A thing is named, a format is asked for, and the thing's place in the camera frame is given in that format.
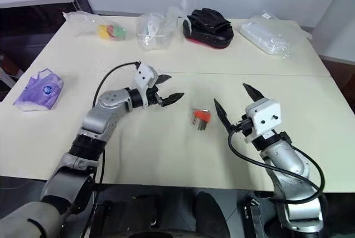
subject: floor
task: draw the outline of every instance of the floor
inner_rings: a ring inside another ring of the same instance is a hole
[[[44,185],[42,181],[1,177],[0,180],[0,218],[3,218],[11,211],[21,205],[39,199],[40,192]],[[100,194],[99,201],[110,200],[113,202],[128,201],[133,196],[144,194],[169,194],[177,196],[175,202],[173,220],[169,227],[180,230],[195,230],[195,219],[191,212],[191,206],[185,202],[186,193],[197,194],[199,191],[210,193],[219,204],[230,230],[232,238],[244,237],[242,218],[243,211],[238,206],[247,196],[254,196],[253,191],[247,190],[222,190],[222,189],[186,189],[163,186],[142,186],[142,185],[114,185],[107,187]],[[263,223],[266,223],[275,216],[275,208],[272,203],[263,199],[260,202],[260,211]],[[68,218],[62,230],[61,237],[79,237],[82,228],[89,215],[92,201],[87,209],[79,215],[72,215]]]
[[[345,100],[355,113],[355,65],[322,60],[342,92]]]

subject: white plastic package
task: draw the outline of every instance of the white plastic package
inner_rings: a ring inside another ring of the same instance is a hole
[[[103,17],[83,11],[64,13],[64,18],[77,35],[97,34],[106,40],[124,40],[126,30]]]
[[[191,31],[191,23],[185,12],[184,0],[182,0],[182,7],[183,9],[169,8],[165,16],[154,12],[138,17],[136,36],[143,50],[167,48],[176,33],[179,17],[187,19]]]
[[[262,11],[259,16],[245,21],[239,28],[239,32],[270,55],[280,55],[288,58],[292,52],[294,37],[302,33],[310,38],[310,34],[289,24],[282,24],[271,13]]]

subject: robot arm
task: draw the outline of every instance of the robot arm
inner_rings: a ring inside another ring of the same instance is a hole
[[[256,150],[260,151],[260,157],[265,164],[290,171],[301,176],[296,178],[267,168],[266,171],[274,185],[273,198],[276,202],[278,219],[282,226],[298,233],[311,234],[323,229],[323,217],[318,198],[301,202],[299,200],[310,199],[316,190],[302,178],[309,178],[309,162],[303,154],[294,150],[291,140],[285,132],[277,134],[274,127],[281,123],[281,109],[279,102],[265,98],[258,90],[244,84],[249,96],[254,103],[247,106],[246,114],[236,125],[231,125],[226,117],[226,112],[215,100],[216,110],[223,125],[229,132],[229,146],[239,157],[250,161],[238,153],[231,145],[233,133],[242,131],[245,142],[253,143]]]
[[[137,107],[178,101],[184,94],[163,99],[156,84],[171,78],[140,64],[136,89],[103,93],[87,113],[71,149],[65,153],[45,184],[41,201],[30,202],[0,220],[0,237],[56,237],[70,214],[82,212],[92,194],[93,174],[118,121]]]

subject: black cable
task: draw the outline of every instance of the black cable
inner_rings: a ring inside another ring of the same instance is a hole
[[[319,197],[319,200],[321,202],[321,209],[322,209],[322,213],[323,213],[323,220],[325,221],[327,219],[328,216],[328,200],[326,197],[325,193],[322,193]]]
[[[304,204],[304,203],[310,202],[313,199],[318,198],[322,194],[322,192],[324,190],[324,186],[325,186],[325,178],[324,178],[323,171],[322,171],[321,167],[310,156],[308,156],[306,153],[304,153],[300,149],[295,148],[294,146],[292,146],[293,149],[295,149],[296,151],[300,152],[305,158],[307,158],[317,168],[317,170],[319,172],[319,175],[321,177],[321,184],[320,184],[319,187],[315,183],[313,183],[312,181],[308,180],[307,178],[305,178],[303,176],[300,176],[300,175],[298,175],[296,173],[293,173],[293,172],[291,172],[289,170],[281,169],[281,168],[278,168],[278,167],[275,167],[275,166],[271,166],[271,165],[268,165],[268,164],[253,160],[253,159],[248,158],[247,156],[244,156],[243,154],[239,153],[232,145],[232,136],[235,133],[236,133],[235,130],[231,130],[231,132],[229,133],[228,146],[232,150],[232,152],[235,155],[237,155],[239,158],[244,159],[244,160],[246,160],[246,161],[248,161],[250,163],[253,163],[253,164],[257,165],[257,166],[263,167],[265,169],[270,169],[270,170],[278,171],[279,173],[284,173],[284,174],[293,176],[293,177],[295,177],[295,178],[297,178],[299,180],[302,180],[302,181],[308,183],[310,186],[312,186],[313,188],[315,188],[317,190],[313,195],[311,195],[311,196],[309,196],[307,198],[301,199],[301,200],[287,200],[287,199],[269,198],[270,201],[282,202],[282,203],[285,203],[285,204],[298,205],[298,204]]]
[[[139,65],[140,65],[140,62],[127,62],[127,63],[123,63],[121,65],[118,65],[116,66],[115,68],[111,69],[105,76],[104,78],[101,80],[98,88],[96,89],[96,92],[95,92],[95,96],[94,96],[94,100],[93,100],[93,107],[95,107],[96,105],[96,101],[97,101],[97,98],[98,98],[98,95],[99,95],[99,92],[101,90],[101,87],[102,85],[104,84],[105,80],[107,79],[108,76],[110,76],[110,74],[112,74],[112,72],[114,72],[115,70],[121,68],[121,67],[124,67],[124,66],[129,66],[129,65],[135,65],[136,68],[138,69]],[[101,165],[101,175],[100,175],[100,180],[99,180],[99,183],[98,183],[98,186],[97,186],[97,190],[96,190],[96,195],[95,195],[95,198],[94,198],[94,203],[93,203],[93,207],[91,208],[91,211],[90,211],[90,214],[89,214],[89,217],[88,217],[88,220],[86,221],[85,223],[85,226],[84,226],[84,229],[82,231],[82,234],[81,234],[81,238],[84,238],[88,228],[89,228],[89,225],[90,225],[90,222],[91,222],[91,219],[94,215],[94,211],[95,211],[95,208],[96,208],[96,204],[99,200],[99,188],[102,184],[102,181],[104,179],[104,173],[105,173],[105,149],[102,151],[102,165]],[[96,174],[97,174],[97,171],[95,171],[94,175],[93,175],[93,180],[95,181],[95,178],[96,178]]]
[[[100,92],[100,89],[102,87],[102,85],[104,84],[105,80],[107,79],[108,76],[110,76],[110,74],[112,74],[115,70],[121,68],[121,67],[124,67],[124,66],[128,66],[128,65],[135,65],[136,68],[138,69],[139,65],[140,65],[140,62],[127,62],[127,63],[123,63],[121,65],[118,65],[116,66],[115,68],[113,68],[112,70],[110,70],[105,76],[104,78],[101,80],[96,92],[95,92],[95,96],[94,96],[94,101],[93,101],[93,107],[95,107],[96,105],[96,100],[98,98],[98,95],[99,95],[99,92]]]

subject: white plastic item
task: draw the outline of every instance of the white plastic item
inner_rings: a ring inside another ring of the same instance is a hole
[[[182,0],[181,6],[182,9],[170,7],[166,15],[153,12],[138,17],[136,36],[143,50],[167,48],[176,33],[179,17],[188,21],[191,31],[185,0]]]
[[[124,40],[126,30],[103,17],[83,11],[64,13],[64,18],[77,35],[96,34],[106,40]]]
[[[253,44],[270,55],[290,57],[299,37],[312,39],[312,35],[298,26],[290,24],[263,10],[260,14],[245,21],[239,32]]]
[[[287,55],[289,48],[287,41],[259,21],[251,20],[242,24],[239,32],[267,54],[283,53]]]

